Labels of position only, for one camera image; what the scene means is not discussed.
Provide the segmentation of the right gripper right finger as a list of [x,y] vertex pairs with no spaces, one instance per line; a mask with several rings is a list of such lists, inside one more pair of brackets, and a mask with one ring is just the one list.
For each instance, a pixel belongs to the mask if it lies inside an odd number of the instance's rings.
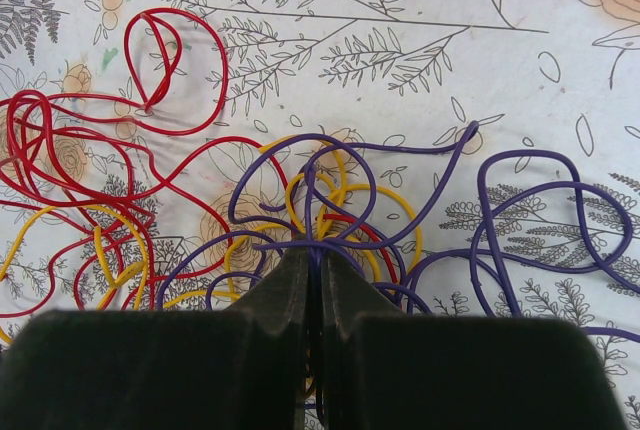
[[594,346],[559,320],[409,316],[325,257],[328,429],[622,429]]

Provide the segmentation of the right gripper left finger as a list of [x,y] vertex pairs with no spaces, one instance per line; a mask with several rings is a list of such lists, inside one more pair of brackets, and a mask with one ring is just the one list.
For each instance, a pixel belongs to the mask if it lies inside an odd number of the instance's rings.
[[223,310],[49,311],[1,362],[5,429],[300,429],[308,245]]

